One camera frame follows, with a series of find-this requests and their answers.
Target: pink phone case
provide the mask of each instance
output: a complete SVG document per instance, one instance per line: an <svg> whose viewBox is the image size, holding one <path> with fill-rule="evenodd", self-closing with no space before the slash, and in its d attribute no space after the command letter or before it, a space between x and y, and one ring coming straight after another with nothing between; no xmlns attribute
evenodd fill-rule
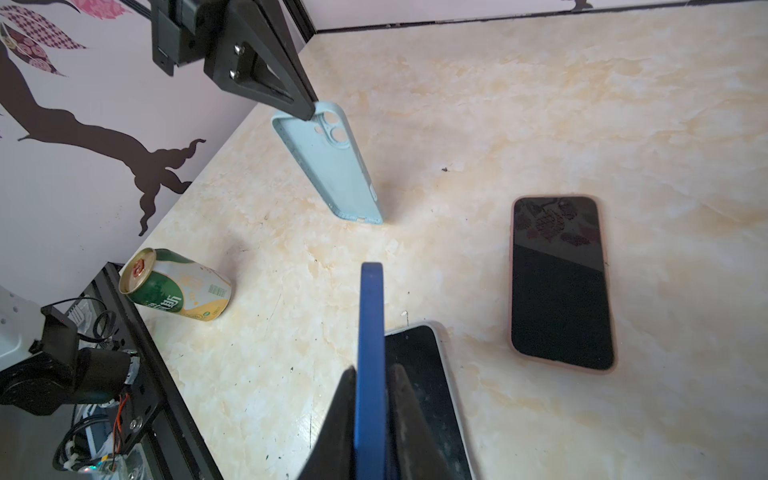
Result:
<svg viewBox="0 0 768 480"><path fill-rule="evenodd" d="M512 248L515 242L515 237L514 237L515 235L515 204L518 202L518 200L522 198L541 198L541 197L551 197L551 198L586 197L594 201L595 205L598 207L598 224L600 227L600 245L603 250L603 262L605 264L605 269L604 269L605 270L605 286L608 294L608 315L611 318L611 345L613 346L613 349L614 349L614 363L613 365L611 365L609 369L606 369L606 370L589 369L583 366L572 365L570 363L565 363L565 362L559 362L557 360L542 359L537 356L526 355L525 353L521 353L519 350L517 350L515 348L515 345L512 344L512 324L514 322L514 319L512 319L512 294L513 294L512 268L514 267L514 265L512 264ZM592 373L592 374L598 374L598 375L607 375L608 373L613 372L616 369L616 365L618 364L618 351L616 347L616 326L614 325L614 316L611 310L611 278L610 278L610 275L608 274L608 270L609 270L608 266L609 265L608 265L608 259L607 259L607 252L605 249L605 228L603 223L603 208L599 199L597 199L596 197L592 197L591 195L557 195L557 194L523 195L515 198L515 201L512 202L511 219L509 222L509 307L507 312L507 318L508 318L507 343L509 343L509 347L512 349L512 351L524 357L527 360L547 363L548 365L561 366L567 369L577 370L580 372L586 372L586 373Z"/></svg>

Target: green and white can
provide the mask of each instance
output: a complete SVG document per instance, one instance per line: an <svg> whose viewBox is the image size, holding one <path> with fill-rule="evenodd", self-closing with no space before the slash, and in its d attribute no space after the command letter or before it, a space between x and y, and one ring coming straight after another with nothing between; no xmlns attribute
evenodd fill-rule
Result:
<svg viewBox="0 0 768 480"><path fill-rule="evenodd" d="M218 317L232 296L225 276L165 248L137 253L119 287L134 303L203 321Z"/></svg>

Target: can lid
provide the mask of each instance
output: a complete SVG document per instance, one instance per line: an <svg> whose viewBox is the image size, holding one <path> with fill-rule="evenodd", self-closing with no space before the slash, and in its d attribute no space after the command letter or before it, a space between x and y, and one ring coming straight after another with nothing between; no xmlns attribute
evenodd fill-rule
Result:
<svg viewBox="0 0 768 480"><path fill-rule="evenodd" d="M144 285L152 272L155 260L157 260L157 252L154 251L154 248L144 248L130 262L126 263L125 270L120 275L120 284L118 285L120 293L133 293Z"/></svg>

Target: white plastic part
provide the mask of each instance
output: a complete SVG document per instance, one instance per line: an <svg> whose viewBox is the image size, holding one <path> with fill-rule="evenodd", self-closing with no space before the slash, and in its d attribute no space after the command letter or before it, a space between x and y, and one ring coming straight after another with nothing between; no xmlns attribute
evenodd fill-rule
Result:
<svg viewBox="0 0 768 480"><path fill-rule="evenodd" d="M44 324L37 303L0 286L0 371L31 356L29 347L42 337Z"/></svg>

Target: black phone screen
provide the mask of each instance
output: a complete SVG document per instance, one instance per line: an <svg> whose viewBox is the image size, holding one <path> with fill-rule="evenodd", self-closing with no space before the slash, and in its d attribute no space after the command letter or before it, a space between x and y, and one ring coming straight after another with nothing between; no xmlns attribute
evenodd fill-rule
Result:
<svg viewBox="0 0 768 480"><path fill-rule="evenodd" d="M614 345L598 206L529 197L512 221L511 341L524 355L607 370Z"/></svg>
<svg viewBox="0 0 768 480"><path fill-rule="evenodd" d="M432 328L421 325L384 337L386 368L399 363L406 370L435 444L455 480L472 480L462 432L437 339Z"/></svg>

